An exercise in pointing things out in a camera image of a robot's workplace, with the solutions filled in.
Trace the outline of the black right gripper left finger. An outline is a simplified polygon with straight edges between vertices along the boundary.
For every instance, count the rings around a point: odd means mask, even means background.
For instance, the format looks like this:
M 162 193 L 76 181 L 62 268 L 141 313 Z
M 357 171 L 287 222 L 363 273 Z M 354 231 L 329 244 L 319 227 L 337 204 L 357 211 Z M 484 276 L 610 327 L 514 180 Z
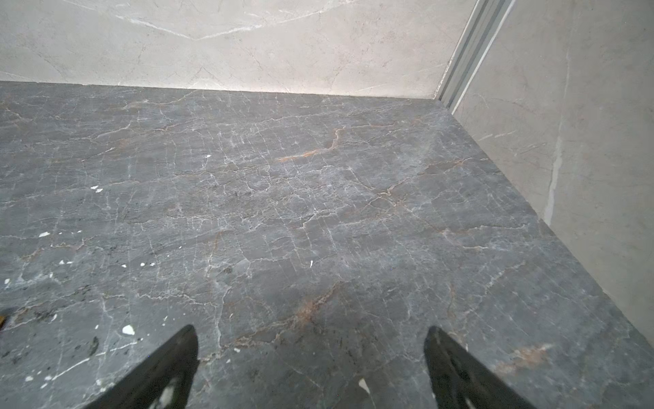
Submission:
M 136 409 L 187 406 L 199 367 L 199 339 L 185 325 L 88 408 Z

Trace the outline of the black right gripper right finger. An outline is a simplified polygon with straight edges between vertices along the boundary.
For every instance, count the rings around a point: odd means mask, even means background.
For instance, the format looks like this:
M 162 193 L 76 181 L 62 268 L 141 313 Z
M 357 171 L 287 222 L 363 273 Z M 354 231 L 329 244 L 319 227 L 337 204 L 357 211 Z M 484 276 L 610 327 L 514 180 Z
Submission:
M 423 352 L 439 408 L 535 408 L 436 325 Z

